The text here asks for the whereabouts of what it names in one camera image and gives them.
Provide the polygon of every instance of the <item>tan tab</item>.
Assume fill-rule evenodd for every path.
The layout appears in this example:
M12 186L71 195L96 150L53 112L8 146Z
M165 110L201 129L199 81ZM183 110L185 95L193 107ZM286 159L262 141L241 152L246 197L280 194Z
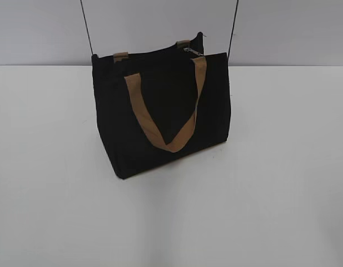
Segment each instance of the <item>tan tab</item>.
M124 60L125 58L128 58L128 52L122 52L122 53L115 53L113 54L113 60L116 63L117 61Z
M186 48L190 47L190 40L182 40L176 42L177 48Z

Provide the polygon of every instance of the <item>bag handle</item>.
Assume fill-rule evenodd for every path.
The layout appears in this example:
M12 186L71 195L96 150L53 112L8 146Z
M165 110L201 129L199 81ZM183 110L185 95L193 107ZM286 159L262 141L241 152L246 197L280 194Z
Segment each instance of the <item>bag handle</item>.
M141 91L141 76L140 73L129 75L125 77L128 93L131 100L131 105L135 116L137 117L139 125L151 144L159 149L169 152L177 152L181 150L189 141L195 131L197 119L197 105L200 99L203 84L205 83L207 62L205 57L197 57L192 59L195 64L195 79L197 85L197 100L195 110L188 121L180 129L174 139L165 144L165 141L150 116L147 107L145 106L142 91Z

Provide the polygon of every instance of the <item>metal zipper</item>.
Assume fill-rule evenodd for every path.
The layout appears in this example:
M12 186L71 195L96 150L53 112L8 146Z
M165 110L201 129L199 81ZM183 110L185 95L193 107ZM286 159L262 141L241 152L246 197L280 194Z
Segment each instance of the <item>metal zipper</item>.
M197 51L195 51L195 50L193 50L193 49L191 49L191 48L189 48L189 47L186 47L186 48L184 48L183 49L185 52L192 52L192 53L194 53L195 55L198 55L198 56L203 56L203 54L201 54L201 53L199 53L199 52L197 52Z

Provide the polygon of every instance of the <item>white surface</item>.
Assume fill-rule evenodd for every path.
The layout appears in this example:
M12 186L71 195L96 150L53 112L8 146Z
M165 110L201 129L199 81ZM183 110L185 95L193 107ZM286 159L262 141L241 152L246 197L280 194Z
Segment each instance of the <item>white surface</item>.
M235 34L231 65L343 66L343 0L240 0Z
M83 0L94 53L145 52L207 35L228 50L236 0ZM0 0L0 65L90 65L79 0Z
M90 67L0 67L0 267L343 266L343 67L232 67L228 142L122 181Z

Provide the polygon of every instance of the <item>gray wall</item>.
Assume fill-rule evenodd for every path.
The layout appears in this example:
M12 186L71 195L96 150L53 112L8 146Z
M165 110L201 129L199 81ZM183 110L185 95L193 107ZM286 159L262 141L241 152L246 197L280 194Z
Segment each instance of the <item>gray wall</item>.
M343 65L343 0L240 0L232 65Z
M227 51L236 0L84 0L94 52L143 52L203 31ZM79 0L0 0L0 65L89 65ZM240 0L231 65L343 65L343 0Z
M235 0L83 0L94 53L143 52L207 36L228 49ZM89 65L79 0L0 0L0 65Z

